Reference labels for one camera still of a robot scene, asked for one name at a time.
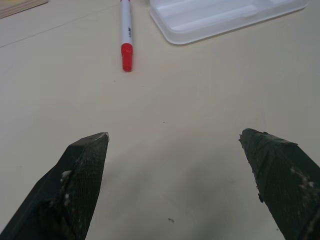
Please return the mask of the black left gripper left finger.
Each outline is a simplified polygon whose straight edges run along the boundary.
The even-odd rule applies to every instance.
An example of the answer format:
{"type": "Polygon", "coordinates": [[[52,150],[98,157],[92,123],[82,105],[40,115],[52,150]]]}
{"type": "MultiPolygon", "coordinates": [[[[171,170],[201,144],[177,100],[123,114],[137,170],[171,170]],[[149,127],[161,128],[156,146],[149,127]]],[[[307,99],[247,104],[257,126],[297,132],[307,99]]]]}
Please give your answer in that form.
{"type": "Polygon", "coordinates": [[[100,194],[109,135],[70,144],[0,233],[0,240],[85,240],[100,194]]]}

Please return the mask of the red capped white marker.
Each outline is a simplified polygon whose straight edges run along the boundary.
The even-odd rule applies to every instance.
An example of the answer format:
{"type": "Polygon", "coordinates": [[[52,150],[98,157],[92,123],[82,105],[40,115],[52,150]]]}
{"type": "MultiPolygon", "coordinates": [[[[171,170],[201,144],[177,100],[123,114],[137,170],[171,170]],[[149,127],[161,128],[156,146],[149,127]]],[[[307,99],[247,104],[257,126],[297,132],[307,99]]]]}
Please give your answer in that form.
{"type": "Polygon", "coordinates": [[[121,57],[122,68],[131,72],[133,67],[132,14],[130,0],[121,2],[121,57]]]}

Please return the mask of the white plastic tray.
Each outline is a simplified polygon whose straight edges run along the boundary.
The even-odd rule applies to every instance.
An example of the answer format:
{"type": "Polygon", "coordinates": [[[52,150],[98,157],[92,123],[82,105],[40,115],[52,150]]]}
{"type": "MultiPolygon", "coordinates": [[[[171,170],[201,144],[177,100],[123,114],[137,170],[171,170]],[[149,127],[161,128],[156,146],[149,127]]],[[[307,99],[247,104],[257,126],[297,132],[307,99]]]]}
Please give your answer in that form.
{"type": "Polygon", "coordinates": [[[185,45],[304,9],[310,0],[150,0],[171,44],[185,45]]]}

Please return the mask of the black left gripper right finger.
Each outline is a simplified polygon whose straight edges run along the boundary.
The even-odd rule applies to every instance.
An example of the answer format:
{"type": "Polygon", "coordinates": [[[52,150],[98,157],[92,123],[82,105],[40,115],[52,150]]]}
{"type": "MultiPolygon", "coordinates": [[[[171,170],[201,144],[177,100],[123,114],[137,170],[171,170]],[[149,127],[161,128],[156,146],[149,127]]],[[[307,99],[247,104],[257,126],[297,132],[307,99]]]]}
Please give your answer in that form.
{"type": "Polygon", "coordinates": [[[320,240],[320,167],[298,144],[252,128],[239,141],[285,240],[320,240]]]}

